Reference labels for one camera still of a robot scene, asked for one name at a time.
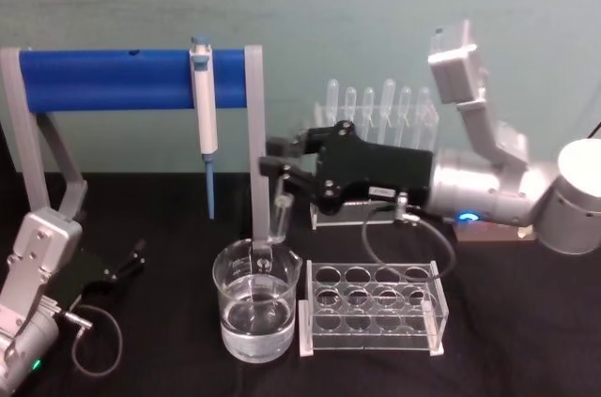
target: blue cylinder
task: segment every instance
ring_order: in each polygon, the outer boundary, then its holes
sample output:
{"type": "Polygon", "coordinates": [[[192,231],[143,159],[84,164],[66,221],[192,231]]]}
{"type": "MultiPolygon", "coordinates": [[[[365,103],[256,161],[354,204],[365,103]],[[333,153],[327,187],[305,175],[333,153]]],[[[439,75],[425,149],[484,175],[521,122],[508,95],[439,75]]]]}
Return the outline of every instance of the blue cylinder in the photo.
{"type": "MultiPolygon", "coordinates": [[[[21,52],[32,113],[191,109],[187,50],[21,52]]],[[[214,50],[218,108],[246,107],[243,50],[214,50]]]]}

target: pipette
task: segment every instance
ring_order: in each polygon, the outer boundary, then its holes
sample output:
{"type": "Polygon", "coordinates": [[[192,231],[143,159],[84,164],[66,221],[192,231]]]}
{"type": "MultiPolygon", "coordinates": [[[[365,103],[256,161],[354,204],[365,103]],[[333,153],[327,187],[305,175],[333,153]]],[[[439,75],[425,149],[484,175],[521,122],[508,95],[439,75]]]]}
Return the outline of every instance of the pipette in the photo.
{"type": "Polygon", "coordinates": [[[379,104],[379,127],[378,127],[378,144],[384,144],[386,136],[386,125],[388,125],[388,117],[393,109],[394,90],[396,82],[388,79],[384,82],[382,88],[382,100],[379,104]]]}
{"type": "Polygon", "coordinates": [[[217,115],[215,114],[213,51],[206,38],[192,38],[190,67],[192,71],[194,108],[198,117],[200,152],[205,162],[208,217],[215,219],[213,155],[217,151],[217,115]]]}
{"type": "Polygon", "coordinates": [[[366,141],[374,112],[374,89],[367,87],[363,92],[361,138],[366,141]]]}
{"type": "Polygon", "coordinates": [[[338,82],[336,80],[328,81],[328,94],[326,99],[326,118],[328,125],[336,124],[336,115],[338,114],[338,82]]]}
{"type": "Polygon", "coordinates": [[[345,119],[353,121],[355,118],[355,110],[357,109],[357,91],[354,87],[347,87],[345,93],[345,119]]]}
{"type": "Polygon", "coordinates": [[[403,142],[403,131],[405,126],[408,126],[409,122],[407,119],[407,113],[409,105],[411,104],[411,88],[404,86],[401,89],[401,95],[398,100],[397,114],[398,114],[398,126],[396,127],[396,134],[394,135],[394,146],[401,146],[403,142]]]}

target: clear test tube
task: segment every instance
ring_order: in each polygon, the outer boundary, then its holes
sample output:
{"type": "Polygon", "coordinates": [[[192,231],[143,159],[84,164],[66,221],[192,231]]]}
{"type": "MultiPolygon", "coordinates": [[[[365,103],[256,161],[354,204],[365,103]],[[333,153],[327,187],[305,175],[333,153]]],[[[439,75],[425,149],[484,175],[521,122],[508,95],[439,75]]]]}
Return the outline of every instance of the clear test tube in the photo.
{"type": "Polygon", "coordinates": [[[369,135],[369,129],[372,124],[372,113],[374,112],[374,89],[367,87],[363,92],[363,103],[362,103],[362,124],[361,124],[361,138],[366,141],[369,135]]]}
{"type": "Polygon", "coordinates": [[[294,195],[284,192],[284,181],[280,178],[271,208],[269,239],[271,245],[281,244],[285,241],[293,204],[294,195]]]}
{"type": "Polygon", "coordinates": [[[404,86],[401,89],[401,95],[399,96],[398,106],[396,108],[396,115],[398,116],[398,125],[396,126],[396,134],[394,135],[394,146],[401,146],[403,144],[403,133],[405,128],[408,127],[408,111],[409,105],[411,104],[411,88],[404,86]]]}
{"type": "Polygon", "coordinates": [[[423,141],[426,141],[429,144],[429,140],[425,139],[428,137],[428,129],[426,126],[428,124],[427,120],[425,120],[425,115],[427,114],[427,105],[430,101],[430,89],[427,87],[422,87],[417,94],[417,99],[415,100],[415,130],[413,131],[413,142],[412,148],[423,148],[423,141]]]}
{"type": "Polygon", "coordinates": [[[378,126],[378,144],[384,144],[386,139],[386,128],[393,109],[394,91],[396,90],[396,82],[388,79],[384,82],[382,88],[382,100],[379,104],[379,126],[378,126]]]}
{"type": "Polygon", "coordinates": [[[328,81],[328,94],[326,96],[326,119],[328,124],[333,126],[336,124],[336,116],[338,115],[338,81],[328,81]]]}
{"type": "Polygon", "coordinates": [[[350,122],[355,119],[355,110],[357,109],[357,90],[354,87],[348,87],[345,93],[345,120],[350,122]]]}

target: empty test tube rack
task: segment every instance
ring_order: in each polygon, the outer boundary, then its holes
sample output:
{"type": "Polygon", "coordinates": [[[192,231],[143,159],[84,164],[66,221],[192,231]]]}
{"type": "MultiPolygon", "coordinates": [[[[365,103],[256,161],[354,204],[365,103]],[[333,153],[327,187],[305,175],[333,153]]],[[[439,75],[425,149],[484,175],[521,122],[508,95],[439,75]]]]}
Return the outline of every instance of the empty test tube rack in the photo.
{"type": "MultiPolygon", "coordinates": [[[[372,87],[363,91],[358,102],[357,90],[348,87],[344,101],[339,100],[339,83],[328,82],[326,104],[316,103],[315,125],[328,127],[340,120],[349,120],[357,126],[357,133],[366,142],[403,146],[434,151],[439,127],[439,115],[430,97],[430,90],[422,87],[414,93],[404,86],[396,94],[396,82],[386,80],[382,86],[380,101],[372,87]]],[[[347,203],[333,216],[320,214],[311,206],[313,229],[318,226],[362,224],[369,210],[379,202],[347,203]]],[[[386,214],[377,214],[370,223],[390,223],[386,214]]]]}
{"type": "Polygon", "coordinates": [[[300,351],[425,350],[441,355],[449,310],[430,264],[313,264],[300,305],[300,351]]]}

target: label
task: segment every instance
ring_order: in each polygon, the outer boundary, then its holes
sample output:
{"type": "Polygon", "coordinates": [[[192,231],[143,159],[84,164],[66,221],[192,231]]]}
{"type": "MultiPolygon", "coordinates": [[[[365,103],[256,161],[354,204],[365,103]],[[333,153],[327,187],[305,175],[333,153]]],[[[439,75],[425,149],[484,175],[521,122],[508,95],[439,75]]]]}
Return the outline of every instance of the label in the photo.
{"type": "Polygon", "coordinates": [[[393,199],[396,195],[396,191],[394,189],[378,188],[376,186],[372,186],[371,188],[369,188],[369,194],[374,195],[376,197],[393,199]]]}

